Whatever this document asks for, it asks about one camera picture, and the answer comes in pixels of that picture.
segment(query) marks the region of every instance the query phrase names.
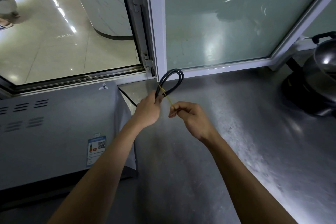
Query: pot handle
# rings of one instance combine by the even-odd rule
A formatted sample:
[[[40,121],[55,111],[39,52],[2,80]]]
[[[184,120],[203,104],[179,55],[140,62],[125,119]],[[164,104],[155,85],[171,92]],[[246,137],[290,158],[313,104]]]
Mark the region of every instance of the pot handle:
[[[314,44],[318,44],[320,42],[320,38],[324,38],[328,36],[331,38],[336,38],[336,31],[330,31],[330,32],[323,33],[323,34],[318,34],[318,35],[313,36],[311,39]]]

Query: hand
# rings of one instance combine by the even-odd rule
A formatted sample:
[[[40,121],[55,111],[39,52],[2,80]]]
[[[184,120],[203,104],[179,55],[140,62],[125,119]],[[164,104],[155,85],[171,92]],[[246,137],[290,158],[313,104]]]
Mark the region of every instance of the hand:
[[[189,132],[198,140],[209,140],[212,133],[216,132],[202,107],[196,103],[179,101],[170,107],[169,118],[178,115]]]
[[[160,94],[155,98],[155,91],[152,91],[138,103],[132,119],[140,125],[141,129],[154,124],[158,120],[162,99],[163,95]]]

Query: metal counter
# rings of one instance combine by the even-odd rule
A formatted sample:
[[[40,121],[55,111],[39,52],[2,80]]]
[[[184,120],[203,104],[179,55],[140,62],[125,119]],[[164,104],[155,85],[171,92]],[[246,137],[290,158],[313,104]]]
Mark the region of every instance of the metal counter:
[[[334,224],[336,119],[307,115],[285,99],[280,83],[289,73],[284,66],[277,72],[259,68],[187,78],[170,98],[199,103],[298,223]],[[121,88],[139,102],[156,86],[151,80]],[[164,99],[159,120],[137,137],[139,176],[120,182],[107,223],[239,223],[211,154],[168,112]],[[48,214],[41,220],[46,220],[60,202],[13,209],[0,220],[36,222],[42,207]]]

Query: yellow rubber band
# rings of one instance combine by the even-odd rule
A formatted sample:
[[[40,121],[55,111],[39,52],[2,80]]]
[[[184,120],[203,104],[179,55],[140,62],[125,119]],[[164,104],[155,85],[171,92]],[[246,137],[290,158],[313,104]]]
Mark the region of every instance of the yellow rubber band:
[[[162,90],[163,94],[165,94],[165,96],[166,96],[166,98],[168,99],[170,105],[171,105],[172,107],[174,107],[174,106],[173,106],[173,103],[170,101],[170,99],[169,99],[168,96],[166,95],[166,91],[160,86],[160,84],[159,84],[159,87],[160,87],[160,89]]]

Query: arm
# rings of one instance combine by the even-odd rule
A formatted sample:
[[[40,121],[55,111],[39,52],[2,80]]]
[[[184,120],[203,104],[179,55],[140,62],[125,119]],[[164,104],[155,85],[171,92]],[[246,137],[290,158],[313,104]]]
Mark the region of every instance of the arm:
[[[143,128],[156,122],[161,101],[162,96],[155,99],[154,91],[141,100],[135,114],[65,198],[48,224],[106,221],[132,144]]]
[[[242,224],[297,224],[244,166],[198,104],[177,102],[170,108],[169,117],[176,115],[211,152]]]

